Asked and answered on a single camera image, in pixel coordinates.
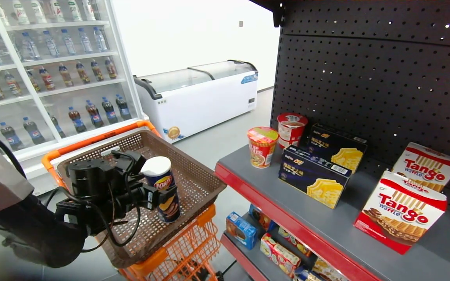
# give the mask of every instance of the white chest freezer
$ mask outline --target white chest freezer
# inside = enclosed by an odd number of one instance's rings
[[[257,80],[237,60],[134,77],[143,111],[171,143],[255,109]]]

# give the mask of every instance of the orange shopping cart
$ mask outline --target orange shopping cart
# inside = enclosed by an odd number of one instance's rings
[[[62,161],[57,171],[51,161],[77,149],[84,148],[109,137],[147,127],[135,133],[113,140],[72,158]],[[167,143],[149,121],[137,121],[117,130],[85,139],[76,144],[50,151],[42,160],[43,165],[59,186],[70,190],[66,174],[67,165],[87,159],[103,159],[114,164],[112,150],[132,150],[145,158],[165,156],[171,160],[173,175],[180,197],[180,217],[165,224],[157,212],[141,209],[141,222],[134,238],[124,247],[117,247],[107,240],[102,248],[120,273],[129,280],[219,280],[209,260],[216,255],[220,242],[216,239],[218,229],[211,219],[215,215],[214,200],[227,186],[213,175],[213,171],[183,151]],[[111,229],[117,239],[126,239],[134,228],[136,211],[131,210],[123,218],[127,224],[114,225]],[[105,238],[105,233],[97,240]]]

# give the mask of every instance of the brown plastic basket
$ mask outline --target brown plastic basket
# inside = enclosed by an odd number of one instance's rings
[[[105,157],[101,155],[103,151],[112,148],[120,151],[137,151],[145,158],[168,157],[171,160],[171,169],[178,187],[181,208],[180,217],[171,224],[162,222],[157,215],[157,211],[141,208],[141,222],[136,235],[129,244],[124,247],[116,247],[111,244],[110,240],[107,240],[102,246],[112,264],[117,268],[126,268],[149,258],[183,229],[186,224],[213,204],[216,196],[227,187],[225,183],[213,175],[211,169],[148,130],[133,133],[61,162],[57,170],[66,187],[68,189],[71,187],[70,179],[65,176],[68,164],[80,160],[100,158],[114,164],[114,159],[110,153]],[[131,210],[123,218],[123,220],[128,220],[129,223],[112,228],[112,232],[118,241],[124,241],[131,234],[136,218],[136,210]],[[106,233],[106,231],[100,233],[97,238],[102,240]]]

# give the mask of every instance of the basket handle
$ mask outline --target basket handle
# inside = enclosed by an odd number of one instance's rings
[[[95,137],[90,137],[89,139],[82,140],[75,144],[71,144],[70,146],[65,146],[61,149],[56,149],[54,151],[50,151],[46,153],[45,156],[41,159],[41,163],[45,166],[45,169],[53,176],[53,179],[57,182],[60,187],[66,187],[64,181],[59,176],[57,171],[52,165],[52,160],[57,159],[62,155],[75,151],[77,149],[84,148],[85,146],[89,146],[90,144],[95,144],[96,142],[103,141],[104,139],[108,139],[109,137],[113,137],[115,135],[119,135],[120,133],[128,132],[129,130],[134,130],[136,128],[141,128],[146,126],[152,133],[155,133],[158,137],[161,137],[159,132],[155,129],[154,125],[147,120],[136,121],[133,124],[129,124],[127,126],[112,130],[110,132],[104,133],[103,135],[96,135]]]

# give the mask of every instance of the pegboard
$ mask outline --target pegboard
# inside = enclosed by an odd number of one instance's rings
[[[409,142],[450,155],[450,1],[283,3],[273,128],[297,112],[360,135],[366,169]]]

